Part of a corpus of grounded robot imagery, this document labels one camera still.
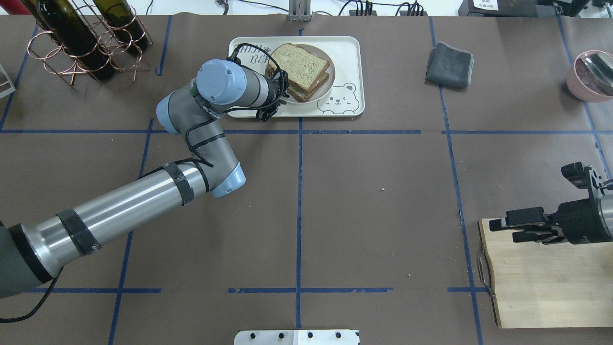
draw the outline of blue joint cap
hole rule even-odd
[[[224,182],[220,183],[219,186],[213,189],[211,194],[213,194],[215,198],[230,194],[242,187],[245,184],[245,181],[245,173],[243,173],[243,170],[240,168],[240,162],[238,162],[234,170],[232,170],[228,177],[226,177]]]
[[[155,113],[158,117],[159,124],[164,127],[164,129],[170,134],[179,134],[179,132],[175,129],[170,122],[170,114],[168,112],[168,104],[170,103],[170,97],[176,91],[171,92],[168,96],[164,97],[155,108]]]
[[[243,96],[247,88],[247,76],[241,66],[231,61],[209,60],[196,75],[196,87],[207,101],[225,106]]]

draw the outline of bear drawing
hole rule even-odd
[[[322,114],[355,114],[359,107],[356,86],[352,83],[332,87],[326,97],[317,101],[317,108]]]

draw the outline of pink bowl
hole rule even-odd
[[[568,76],[566,76],[566,85],[570,92],[577,98],[586,102],[605,102],[610,99],[613,99],[613,96],[605,95],[600,92],[596,85],[591,83],[589,71],[581,58],[584,58],[588,55],[600,53],[600,50],[588,50],[587,52],[583,52],[577,56],[577,58],[573,61],[573,65],[568,70]]]

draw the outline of blue line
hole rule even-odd
[[[34,25],[34,31],[32,32],[32,37],[36,35],[36,32],[38,32],[38,26]],[[28,51],[26,50],[26,53],[23,55],[23,60],[21,61],[21,66],[19,66],[19,72],[17,72],[15,83],[13,83],[13,85],[15,86],[15,89],[17,89],[17,85],[19,85],[19,80],[21,79],[21,73],[23,72],[23,69],[26,67],[27,60],[28,60]],[[16,93],[17,93],[17,90],[11,93],[9,96],[9,100],[6,102],[6,107],[4,107],[4,113],[2,113],[2,119],[0,120],[0,130],[2,130],[2,127],[4,127],[4,122],[6,121],[7,116],[9,116],[10,105],[13,103],[13,97],[15,97]]]
[[[591,131],[453,131],[451,134],[592,134]]]
[[[487,292],[486,287],[448,287],[447,292]]]
[[[145,148],[143,149],[143,159],[140,162],[139,177],[143,176],[145,169],[145,163],[147,162],[147,153],[149,151],[149,141],[151,140],[151,128],[153,127],[153,119],[149,121],[149,128],[147,129],[147,138],[145,139]],[[121,306],[121,296],[123,294],[123,285],[126,280],[126,271],[128,270],[128,259],[130,257],[130,248],[132,246],[132,232],[128,233],[128,240],[126,241],[126,251],[123,255],[123,264],[121,265],[121,276],[119,279],[119,287],[117,288],[117,298],[115,300],[115,310],[113,311],[113,322],[111,323],[111,331],[109,334],[109,345],[113,345],[115,339],[115,330],[117,328],[117,320],[119,319],[119,309]]]
[[[302,117],[298,118],[298,215],[296,219],[296,329],[301,328],[300,293],[302,288]]]
[[[164,70],[164,60],[166,59],[166,48],[168,48],[168,37],[170,36],[170,25],[172,24],[172,16],[168,16],[168,22],[166,24],[166,37],[164,38],[164,47],[162,48],[162,58],[159,60],[159,69],[156,66],[155,71],[158,77],[162,76]]]
[[[292,130],[224,130],[226,134],[298,134],[298,131]]]
[[[566,34],[564,33],[564,27],[562,25],[562,19],[558,16],[558,28],[560,29],[560,35],[562,37],[562,44],[564,45],[564,51],[566,52],[566,58],[568,59],[568,64],[570,67],[573,66],[573,59],[571,58],[570,50],[568,50],[568,43],[566,42]],[[592,120],[592,113],[590,112],[590,108],[587,105],[587,102],[583,101],[583,108],[585,109],[585,114],[587,116],[587,121],[590,124],[590,129],[592,131],[592,135],[594,136],[594,141],[596,142],[596,146],[598,147],[598,154],[600,155],[600,160],[604,167],[604,172],[607,174],[607,178],[611,178],[611,172],[609,171],[609,165],[607,164],[607,159],[604,157],[603,146],[600,144],[600,138],[598,138],[598,134],[596,133],[596,126],[594,126],[594,121]]]
[[[302,287],[300,293],[387,293],[393,287]],[[228,293],[296,293],[293,287],[242,287]]]
[[[434,32],[434,23],[432,22],[432,17],[429,17],[430,20],[430,34],[432,35],[432,45],[435,46],[435,32]],[[468,236],[466,235],[466,222],[464,220],[464,209],[462,207],[462,196],[460,194],[460,184],[458,181],[457,170],[455,168],[455,156],[454,149],[451,142],[451,129],[449,127],[449,117],[447,115],[447,106],[445,105],[445,99],[443,98],[443,86],[441,84],[438,85],[438,92],[441,96],[441,107],[443,108],[443,118],[445,121],[445,131],[447,136],[447,146],[449,148],[449,158],[451,159],[451,171],[454,177],[454,188],[455,188],[455,198],[458,205],[458,211],[460,213],[460,225],[462,227],[462,238],[464,240],[464,255],[466,257],[466,269],[468,270],[468,282],[470,283],[470,288],[474,289],[474,277],[473,277],[473,265],[470,260],[470,248],[468,247]],[[477,296],[475,293],[471,293],[471,299],[473,300],[473,313],[474,313],[474,323],[477,330],[477,341],[479,345],[483,345],[483,335],[481,333],[481,320],[479,317],[479,307],[477,305]]]
[[[2,133],[23,134],[146,134],[146,130],[1,130]]]
[[[52,293],[117,293],[115,288],[96,288],[96,287],[54,287]],[[46,287],[37,287],[28,291],[29,293],[45,293]],[[161,293],[162,289],[136,288],[124,289],[123,293]]]
[[[369,131],[369,130],[360,130],[360,131],[335,131],[335,130],[323,130],[323,131],[303,131],[303,134],[421,134],[422,131],[419,130],[383,130],[383,131]]]

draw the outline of wooden cutting board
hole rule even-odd
[[[613,327],[613,242],[513,243],[479,227],[500,328]]]

